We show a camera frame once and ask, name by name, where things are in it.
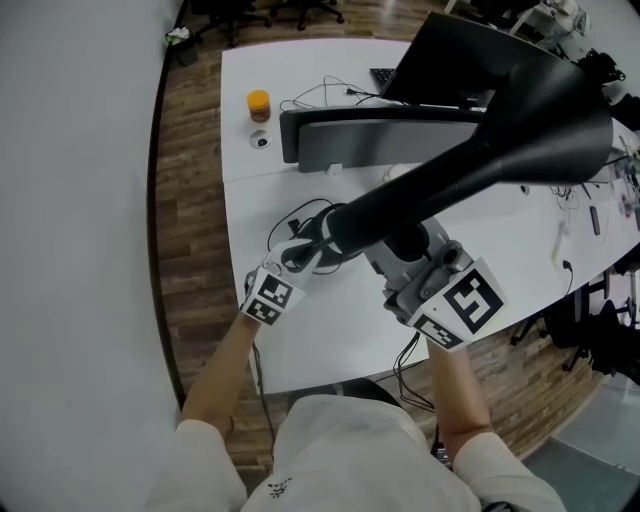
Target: jar lid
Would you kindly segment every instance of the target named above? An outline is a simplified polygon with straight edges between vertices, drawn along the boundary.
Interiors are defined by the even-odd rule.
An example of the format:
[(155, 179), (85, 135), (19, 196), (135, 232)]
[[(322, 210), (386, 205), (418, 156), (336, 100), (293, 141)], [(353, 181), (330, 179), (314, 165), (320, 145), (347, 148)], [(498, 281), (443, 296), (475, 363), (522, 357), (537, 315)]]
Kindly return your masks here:
[(247, 104), (250, 109), (261, 110), (269, 106), (269, 93), (267, 91), (252, 91), (247, 95)]

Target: desk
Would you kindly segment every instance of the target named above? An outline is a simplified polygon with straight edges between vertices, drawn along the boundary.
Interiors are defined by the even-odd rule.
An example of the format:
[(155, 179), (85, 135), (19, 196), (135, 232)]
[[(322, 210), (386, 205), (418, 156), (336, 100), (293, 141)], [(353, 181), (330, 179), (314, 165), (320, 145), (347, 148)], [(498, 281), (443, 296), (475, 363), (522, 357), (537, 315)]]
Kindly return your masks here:
[[(264, 44), (224, 52), (222, 62), (222, 164), (231, 259), (239, 300), (243, 283), (266, 254), (271, 228), (309, 199), (349, 201), (377, 186), (388, 166), (347, 169), (337, 176), (300, 174), (282, 161), (278, 105), (322, 83), (326, 74), (374, 91), (370, 67), (395, 67), (408, 44), (392, 41), (325, 39)], [(269, 91), (272, 119), (249, 120), (245, 103), (251, 89)], [(356, 100), (328, 94), (329, 104)], [(305, 101), (324, 106), (322, 91)], [(254, 150), (256, 129), (272, 135), (271, 144)], [(617, 128), (632, 145), (635, 136)], [(575, 290), (640, 242), (635, 219), (620, 215), (612, 187), (589, 185), (592, 201), (576, 187), (579, 208), (562, 211), (548, 187), (531, 187), (524, 195), (515, 185), (496, 185), (437, 216), (452, 239), (472, 257), (483, 257), (502, 286), (509, 304), (496, 319), (494, 332), (527, 318), (567, 292), (570, 274), (553, 266), (550, 255), (561, 220), (570, 224), (561, 257), (571, 261)], [(589, 206), (598, 208), (602, 234), (593, 234)], [(304, 220), (322, 205), (301, 212)], [(286, 226), (274, 242), (287, 236)], [(382, 307), (384, 279), (363, 257), (330, 276), (314, 276), (307, 297), (276, 326), (262, 329), (261, 351), (268, 393), (317, 386), (391, 369), (413, 330), (400, 325)], [(428, 357), (421, 343), (407, 364)]]

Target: person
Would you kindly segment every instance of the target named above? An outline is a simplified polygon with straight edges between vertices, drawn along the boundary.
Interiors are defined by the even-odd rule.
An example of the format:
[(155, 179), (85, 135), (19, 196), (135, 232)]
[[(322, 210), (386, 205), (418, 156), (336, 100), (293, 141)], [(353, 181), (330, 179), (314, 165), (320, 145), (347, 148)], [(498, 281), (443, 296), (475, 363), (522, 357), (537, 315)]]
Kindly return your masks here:
[(564, 510), (493, 432), (466, 349), (448, 353), (433, 343), (435, 410), (453, 472), (399, 406), (310, 395), (293, 404), (277, 433), (273, 473), (247, 499), (224, 437), (259, 328), (239, 314), (194, 382), (147, 510)]

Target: keyboard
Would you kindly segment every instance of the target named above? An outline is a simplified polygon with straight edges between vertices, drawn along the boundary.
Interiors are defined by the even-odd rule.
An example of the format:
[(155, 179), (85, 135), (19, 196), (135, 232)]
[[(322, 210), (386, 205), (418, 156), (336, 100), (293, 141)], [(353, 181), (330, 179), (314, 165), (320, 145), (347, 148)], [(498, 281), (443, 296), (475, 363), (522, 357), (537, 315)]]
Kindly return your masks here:
[(369, 70), (371, 72), (371, 76), (373, 77), (373, 81), (376, 83), (376, 87), (378, 88), (378, 92), (384, 89), (384, 86), (391, 79), (391, 75), (393, 75), (395, 69), (379, 69), (373, 68)]

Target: black cable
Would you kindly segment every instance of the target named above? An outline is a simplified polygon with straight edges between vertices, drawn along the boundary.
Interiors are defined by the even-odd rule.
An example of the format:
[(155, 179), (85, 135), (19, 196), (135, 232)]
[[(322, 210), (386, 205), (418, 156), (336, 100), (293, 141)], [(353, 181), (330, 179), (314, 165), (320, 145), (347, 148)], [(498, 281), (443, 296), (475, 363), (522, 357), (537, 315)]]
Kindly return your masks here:
[[(333, 80), (335, 80), (338, 83), (335, 83), (335, 84), (327, 83), (327, 78), (332, 78)], [(329, 106), (329, 101), (327, 99), (327, 87), (332, 87), (332, 86), (336, 86), (336, 85), (347, 87), (346, 94), (354, 94), (355, 96), (358, 97), (359, 100), (360, 100), (360, 94), (367, 95), (368, 97), (374, 96), (372, 93), (365, 91), (362, 87), (359, 87), (359, 86), (354, 85), (354, 84), (350, 84), (348, 82), (345, 82), (344, 80), (340, 80), (338, 77), (335, 77), (333, 75), (325, 75), (324, 78), (322, 79), (322, 83), (321, 84), (318, 84), (318, 85), (312, 87), (311, 89), (307, 89), (303, 93), (298, 94), (298, 96), (296, 96), (292, 100), (283, 100), (283, 101), (281, 101), (280, 102), (280, 110), (282, 112), (286, 112), (286, 110), (283, 108), (283, 105), (285, 103), (292, 103), (295, 107), (298, 107), (298, 108), (317, 108), (314, 105), (311, 105), (309, 103), (305, 103), (303, 101), (300, 101), (300, 98), (302, 98), (305, 94), (309, 94), (310, 92), (315, 91), (316, 89), (319, 89), (320, 87), (324, 87), (324, 106), (328, 107)]]
[(297, 213), (300, 210), (302, 210), (305, 206), (309, 206), (310, 204), (317, 203), (319, 201), (322, 201), (322, 202), (325, 202), (325, 203), (329, 203), (331, 206), (333, 206), (333, 203), (331, 201), (329, 201), (328, 199), (324, 199), (324, 198), (312, 199), (311, 201), (307, 201), (303, 205), (298, 206), (291, 213), (288, 213), (287, 215), (282, 217), (282, 219), (280, 219), (278, 221), (278, 223), (275, 226), (273, 226), (273, 229), (271, 230), (271, 232), (269, 233), (269, 236), (267, 237), (267, 252), (271, 251), (271, 237), (273, 236), (273, 232), (278, 228), (278, 226), (280, 224), (282, 224), (285, 220), (287, 220), (289, 217), (291, 217), (294, 213)]
[(258, 379), (258, 393), (260, 395), (260, 402), (262, 403), (262, 410), (264, 411), (264, 415), (267, 418), (267, 423), (269, 424), (269, 432), (271, 433), (271, 447), (269, 448), (269, 453), (271, 454), (271, 460), (273, 458), (273, 447), (276, 444), (276, 430), (273, 428), (273, 422), (271, 421), (271, 416), (269, 415), (269, 407), (267, 406), (267, 399), (264, 396), (264, 381), (262, 380), (262, 366), (260, 364), (260, 351), (256, 344), (253, 344), (253, 359), (256, 364), (256, 377)]
[[(578, 195), (575, 193), (572, 187), (549, 187), (551, 193), (556, 196), (556, 202), (558, 203), (558, 208), (560, 208), (563, 212), (569, 212), (571, 215), (572, 210), (577, 210), (580, 208), (580, 200), (578, 199)], [(560, 200), (565, 201), (565, 207), (563, 208)], [(575, 199), (576, 205), (572, 206), (571, 201)]]
[(562, 268), (566, 268), (569, 272), (571, 272), (571, 281), (569, 281), (569, 288), (567, 288), (567, 293), (564, 294), (564, 296), (566, 297), (567, 295), (569, 295), (569, 292), (571, 291), (571, 285), (573, 284), (573, 267), (571, 266), (571, 263), (567, 260), (562, 260)]
[[(419, 340), (420, 340), (420, 333), (416, 332), (413, 338), (411, 338), (411, 341), (409, 342), (409, 344), (402, 350), (402, 352), (400, 352), (400, 354), (396, 358), (396, 362), (393, 365), (393, 371), (394, 371), (394, 375), (398, 379), (398, 391), (400, 394), (400, 400), (402, 400), (403, 402), (409, 405), (413, 405), (418, 409), (422, 409), (428, 412), (435, 412), (434, 405), (429, 400), (419, 395), (414, 390), (412, 390), (409, 386), (407, 386), (407, 383), (404, 381), (404, 377), (402, 376), (402, 371), (403, 371), (402, 365), (411, 356)], [(405, 396), (404, 390), (408, 391), (415, 398)]]
[(629, 155), (623, 155), (623, 156), (621, 156), (621, 157), (619, 157), (619, 158), (614, 158), (613, 160), (611, 160), (611, 162), (607, 162), (607, 163), (606, 163), (606, 164), (604, 164), (604, 165), (611, 165), (611, 164), (615, 164), (616, 162), (619, 162), (620, 160), (623, 160), (623, 159), (625, 159), (625, 158), (629, 158)]
[(377, 94), (369, 94), (366, 98), (363, 98), (360, 101), (358, 101), (356, 105), (360, 105), (360, 103), (362, 103), (363, 101), (367, 101), (367, 100), (370, 100), (371, 98), (377, 98), (377, 97), (378, 97)]
[[(304, 203), (303, 205), (299, 206), (298, 208), (296, 208), (295, 210), (293, 210), (291, 213), (289, 213), (288, 215), (285, 215), (282, 219), (280, 219), (278, 221), (278, 223), (273, 226), (273, 229), (271, 230), (271, 232), (269, 233), (269, 236), (267, 237), (267, 251), (271, 251), (271, 237), (273, 236), (273, 232), (277, 229), (277, 227), (282, 224), (285, 220), (287, 220), (289, 217), (291, 217), (294, 213), (298, 212), (299, 210), (301, 210), (302, 208), (304, 208), (305, 206), (308, 206), (311, 203), (314, 203), (316, 201), (324, 201), (329, 203), (331, 206), (334, 206), (334, 204), (329, 201), (328, 199), (324, 199), (324, 198), (318, 198), (318, 199), (312, 199), (311, 201), (307, 201), (306, 203)], [(311, 222), (315, 217), (309, 217), (308, 219), (305, 219), (304, 221), (302, 221), (302, 223), (300, 224), (300, 226), (298, 226), (298, 229), (296, 231), (296, 233), (299, 233), (300, 231), (302, 231), (302, 229), (309, 223)], [(338, 262), (338, 265), (336, 266), (336, 268), (334, 268), (333, 270), (330, 270), (329, 272), (318, 272), (318, 271), (314, 271), (314, 275), (317, 276), (328, 276), (331, 274), (335, 274), (338, 270), (340, 270), (340, 267), (342, 266), (342, 258), (340, 258), (340, 261)], [(300, 267), (298, 265), (296, 265), (295, 267), (288, 267), (287, 265), (284, 265), (284, 267), (287, 270), (298, 270)]]
[[(418, 366), (421, 363), (422, 363), (422, 361), (418, 361), (417, 363), (410, 364), (409, 366), (405, 366), (403, 368), (403, 370), (411, 370), (411, 368), (415, 368), (416, 366)], [(377, 384), (378, 382), (382, 382), (383, 380), (387, 380), (387, 379), (390, 379), (391, 377), (395, 377), (395, 376), (396, 376), (395, 373), (390, 373), (386, 377), (380, 377), (379, 379), (374, 380), (373, 383)]]

